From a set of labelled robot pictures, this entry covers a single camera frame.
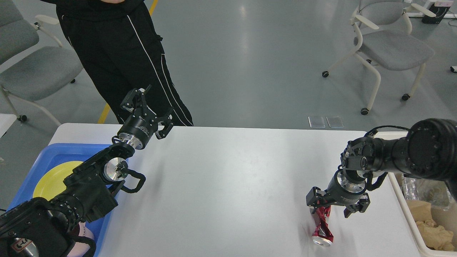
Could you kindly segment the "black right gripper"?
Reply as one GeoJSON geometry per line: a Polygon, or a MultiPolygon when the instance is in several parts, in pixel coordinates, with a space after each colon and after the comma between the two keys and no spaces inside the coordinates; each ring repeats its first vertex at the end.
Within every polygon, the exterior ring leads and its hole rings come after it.
{"type": "Polygon", "coordinates": [[[344,216],[349,218],[352,213],[364,213],[367,210],[371,201],[366,190],[366,179],[357,171],[338,169],[325,191],[318,187],[310,189],[306,195],[306,205],[311,214],[320,207],[345,206],[344,216]]]}

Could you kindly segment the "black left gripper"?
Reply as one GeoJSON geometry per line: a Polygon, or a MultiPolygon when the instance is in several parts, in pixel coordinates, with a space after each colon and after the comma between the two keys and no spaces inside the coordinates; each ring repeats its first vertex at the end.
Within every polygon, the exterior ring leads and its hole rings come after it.
{"type": "Polygon", "coordinates": [[[173,107],[168,109],[165,116],[157,117],[147,105],[145,95],[151,87],[152,85],[148,85],[146,89],[132,89],[120,104],[121,109],[132,115],[117,132],[117,138],[136,150],[144,149],[154,134],[158,140],[164,139],[174,126],[173,107]],[[139,110],[139,114],[133,115],[136,110],[139,110]]]}

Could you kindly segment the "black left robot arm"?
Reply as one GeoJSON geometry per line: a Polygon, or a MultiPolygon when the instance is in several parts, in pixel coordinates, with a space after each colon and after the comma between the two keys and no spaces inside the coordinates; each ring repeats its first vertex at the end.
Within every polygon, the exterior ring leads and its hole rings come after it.
{"type": "Polygon", "coordinates": [[[75,167],[63,180],[63,192],[51,200],[34,197],[1,215],[2,257],[68,257],[77,242],[89,247],[83,256],[95,255],[95,240],[73,235],[73,229],[116,208],[119,191],[139,192],[146,177],[129,169],[126,160],[153,135],[165,138],[174,126],[173,108],[160,117],[147,106],[145,95],[151,88],[127,93],[120,106],[131,115],[112,137],[112,145],[75,167]]]}

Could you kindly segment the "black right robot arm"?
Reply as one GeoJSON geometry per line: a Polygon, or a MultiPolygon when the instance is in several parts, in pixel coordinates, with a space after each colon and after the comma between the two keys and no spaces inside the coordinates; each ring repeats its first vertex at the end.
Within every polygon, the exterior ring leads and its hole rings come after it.
{"type": "Polygon", "coordinates": [[[430,118],[414,124],[402,138],[375,138],[372,129],[348,141],[327,189],[312,187],[307,194],[311,213],[332,205],[344,206],[345,217],[365,212],[370,204],[367,193],[379,188],[389,172],[444,182],[456,198],[456,125],[450,119],[430,118]]]}

